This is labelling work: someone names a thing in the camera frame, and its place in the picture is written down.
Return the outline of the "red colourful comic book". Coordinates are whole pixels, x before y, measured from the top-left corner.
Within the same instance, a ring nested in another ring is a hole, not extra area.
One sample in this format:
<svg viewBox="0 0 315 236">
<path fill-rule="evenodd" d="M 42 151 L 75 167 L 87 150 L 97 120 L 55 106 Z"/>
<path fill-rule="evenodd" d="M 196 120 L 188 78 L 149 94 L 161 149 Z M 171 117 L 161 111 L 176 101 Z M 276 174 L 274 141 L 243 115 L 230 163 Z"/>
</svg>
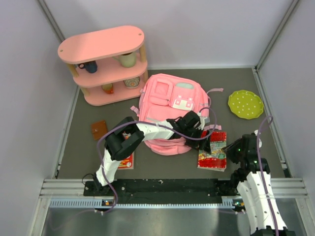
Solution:
<svg viewBox="0 0 315 236">
<path fill-rule="evenodd" d="M 226 154 L 222 150 L 226 147 L 226 132 L 214 131 L 210 136 L 211 153 L 199 151 L 197 167 L 200 169 L 224 172 L 226 169 Z"/>
</svg>

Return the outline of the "pink student backpack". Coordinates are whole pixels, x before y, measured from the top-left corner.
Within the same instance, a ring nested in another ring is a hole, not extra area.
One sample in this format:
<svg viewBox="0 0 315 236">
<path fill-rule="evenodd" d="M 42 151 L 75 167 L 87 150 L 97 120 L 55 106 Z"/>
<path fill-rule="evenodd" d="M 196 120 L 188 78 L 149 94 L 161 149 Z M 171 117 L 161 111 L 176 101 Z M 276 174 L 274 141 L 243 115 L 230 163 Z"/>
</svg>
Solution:
<svg viewBox="0 0 315 236">
<path fill-rule="evenodd" d="M 151 76 L 143 89 L 138 108 L 130 109 L 139 117 L 139 121 L 156 123 L 168 118 L 183 117 L 187 112 L 198 113 L 204 107 L 210 107 L 209 92 L 223 91 L 213 88 L 208 92 L 193 80 L 167 74 Z M 191 150 L 185 145 L 183 137 L 173 140 L 144 141 L 151 151 L 165 156 L 183 154 Z"/>
</svg>

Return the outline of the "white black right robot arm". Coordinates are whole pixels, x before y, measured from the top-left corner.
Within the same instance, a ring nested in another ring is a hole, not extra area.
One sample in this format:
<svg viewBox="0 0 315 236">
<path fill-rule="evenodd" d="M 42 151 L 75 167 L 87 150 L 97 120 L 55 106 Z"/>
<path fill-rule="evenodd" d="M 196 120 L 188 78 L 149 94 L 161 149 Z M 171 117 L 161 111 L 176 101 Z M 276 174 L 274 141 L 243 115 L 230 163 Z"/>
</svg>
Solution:
<svg viewBox="0 0 315 236">
<path fill-rule="evenodd" d="M 252 236 L 294 236 L 287 228 L 279 212 L 271 187 L 270 168 L 260 157 L 259 139 L 245 134 L 222 149 L 226 157 L 240 168 L 235 170 L 229 182 L 219 187 L 223 195 L 240 195 L 250 223 Z"/>
</svg>

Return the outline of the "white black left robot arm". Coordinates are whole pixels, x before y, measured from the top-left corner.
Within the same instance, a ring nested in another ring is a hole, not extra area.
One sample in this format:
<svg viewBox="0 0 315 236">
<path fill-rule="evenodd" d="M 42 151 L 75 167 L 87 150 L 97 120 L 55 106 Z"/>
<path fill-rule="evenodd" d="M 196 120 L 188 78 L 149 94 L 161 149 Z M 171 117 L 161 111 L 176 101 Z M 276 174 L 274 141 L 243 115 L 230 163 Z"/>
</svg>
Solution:
<svg viewBox="0 0 315 236">
<path fill-rule="evenodd" d="M 97 144 L 101 164 L 93 177 L 95 190 L 101 195 L 108 194 L 121 161 L 127 159 L 144 141 L 184 138 L 185 146 L 210 153 L 210 137 L 214 128 L 205 127 L 208 119 L 194 111 L 157 123 L 135 121 L 132 117 L 123 119 L 101 138 L 105 141 L 104 153 L 100 152 Z"/>
</svg>

